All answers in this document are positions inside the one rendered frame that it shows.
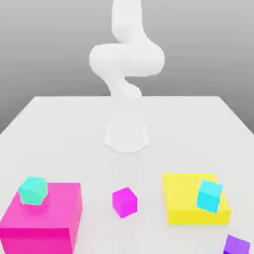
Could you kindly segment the large pink box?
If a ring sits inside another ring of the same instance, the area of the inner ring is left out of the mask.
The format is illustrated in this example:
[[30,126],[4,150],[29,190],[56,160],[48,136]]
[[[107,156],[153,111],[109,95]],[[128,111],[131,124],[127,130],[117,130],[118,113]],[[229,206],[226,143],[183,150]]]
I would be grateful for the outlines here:
[[4,254],[73,254],[81,215],[80,183],[48,183],[39,206],[16,193],[0,221]]

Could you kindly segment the small cyan cube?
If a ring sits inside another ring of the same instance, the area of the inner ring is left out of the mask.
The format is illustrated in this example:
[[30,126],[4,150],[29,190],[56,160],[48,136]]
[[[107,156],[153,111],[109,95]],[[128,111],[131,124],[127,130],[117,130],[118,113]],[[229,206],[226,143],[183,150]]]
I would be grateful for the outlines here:
[[209,180],[202,180],[196,200],[197,208],[212,213],[217,213],[221,199],[222,189],[222,184],[215,183]]

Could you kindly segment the small magenta cube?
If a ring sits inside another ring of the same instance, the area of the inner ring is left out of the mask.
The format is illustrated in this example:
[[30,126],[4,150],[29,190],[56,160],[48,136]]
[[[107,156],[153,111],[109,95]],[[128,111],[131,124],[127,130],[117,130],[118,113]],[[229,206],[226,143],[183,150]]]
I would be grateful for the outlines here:
[[112,193],[112,205],[120,218],[137,212],[137,196],[129,187]]

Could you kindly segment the small purple cube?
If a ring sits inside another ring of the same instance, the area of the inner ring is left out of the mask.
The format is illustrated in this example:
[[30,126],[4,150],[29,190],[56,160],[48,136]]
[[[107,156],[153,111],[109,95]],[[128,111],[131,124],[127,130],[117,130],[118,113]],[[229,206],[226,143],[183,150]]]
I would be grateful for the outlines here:
[[227,235],[223,254],[250,254],[250,243]]

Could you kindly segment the large yellow box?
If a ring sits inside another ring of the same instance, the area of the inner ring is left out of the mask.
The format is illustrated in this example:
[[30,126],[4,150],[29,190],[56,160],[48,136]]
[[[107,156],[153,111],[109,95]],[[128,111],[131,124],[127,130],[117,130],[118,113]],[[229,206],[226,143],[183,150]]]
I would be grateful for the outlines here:
[[163,173],[162,193],[170,225],[227,225],[232,209],[222,192],[217,213],[196,206],[202,180],[218,183],[214,173]]

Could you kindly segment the small teal cube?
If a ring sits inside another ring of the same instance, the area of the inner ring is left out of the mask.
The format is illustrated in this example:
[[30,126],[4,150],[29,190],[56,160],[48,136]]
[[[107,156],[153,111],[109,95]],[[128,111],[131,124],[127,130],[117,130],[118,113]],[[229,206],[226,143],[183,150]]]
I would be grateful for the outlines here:
[[48,194],[45,178],[29,176],[18,188],[20,200],[23,204],[41,205]]

